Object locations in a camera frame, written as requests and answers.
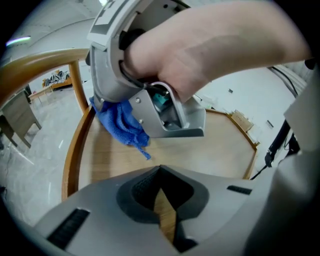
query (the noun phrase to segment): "blue towel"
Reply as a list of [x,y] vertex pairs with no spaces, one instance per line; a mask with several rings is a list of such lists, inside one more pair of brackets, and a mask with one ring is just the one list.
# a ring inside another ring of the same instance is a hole
[[132,107],[128,100],[119,103],[104,101],[101,111],[95,106],[94,98],[90,102],[102,125],[119,142],[136,147],[147,160],[151,156],[142,149],[148,145],[149,136],[131,114]]

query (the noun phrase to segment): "human hand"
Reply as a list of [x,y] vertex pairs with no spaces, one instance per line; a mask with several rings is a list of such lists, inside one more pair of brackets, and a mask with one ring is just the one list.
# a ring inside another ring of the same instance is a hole
[[299,61],[309,47],[272,2],[232,2],[190,8],[138,37],[124,67],[136,78],[157,76],[182,102],[218,77]]

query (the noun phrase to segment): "black vent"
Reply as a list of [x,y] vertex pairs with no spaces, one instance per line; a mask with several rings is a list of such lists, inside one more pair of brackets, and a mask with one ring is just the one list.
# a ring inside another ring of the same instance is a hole
[[240,187],[240,186],[234,186],[234,185],[228,186],[226,189],[234,191],[234,192],[238,192],[241,194],[245,194],[245,195],[250,195],[250,193],[252,191],[252,189]]
[[60,249],[65,249],[75,236],[81,225],[85,222],[90,212],[83,209],[75,209],[48,237],[48,241]]

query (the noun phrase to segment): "tiled floor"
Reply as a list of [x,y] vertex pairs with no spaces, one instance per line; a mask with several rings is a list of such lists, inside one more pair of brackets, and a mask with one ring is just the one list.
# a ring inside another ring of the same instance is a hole
[[14,147],[3,135],[0,152],[0,184],[8,209],[19,219],[34,225],[61,202],[61,181],[67,151],[82,116],[72,88],[55,91],[36,99],[34,114],[42,129],[34,124],[26,147],[15,135]]

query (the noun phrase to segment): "wooden railing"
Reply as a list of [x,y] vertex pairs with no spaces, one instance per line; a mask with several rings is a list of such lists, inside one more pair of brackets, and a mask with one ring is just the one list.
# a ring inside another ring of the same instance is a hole
[[27,83],[63,65],[69,65],[75,95],[85,112],[88,103],[82,87],[79,61],[86,58],[88,49],[63,49],[36,53],[16,59],[0,69],[0,106]]

